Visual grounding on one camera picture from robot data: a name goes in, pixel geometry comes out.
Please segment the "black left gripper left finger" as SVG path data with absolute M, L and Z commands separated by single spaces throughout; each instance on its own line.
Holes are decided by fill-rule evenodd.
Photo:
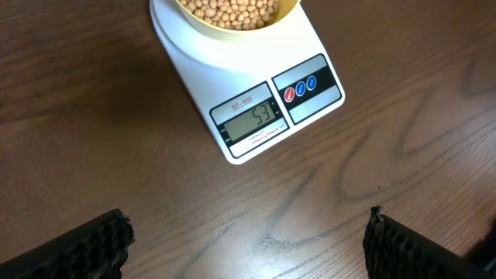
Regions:
M 134 241 L 129 217 L 116 208 L 1 263 L 1 277 L 120 279 Z

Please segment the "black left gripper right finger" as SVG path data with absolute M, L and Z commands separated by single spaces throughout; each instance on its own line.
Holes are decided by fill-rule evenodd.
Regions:
M 363 251 L 370 279 L 495 279 L 495 232 L 461 257 L 370 209 Z

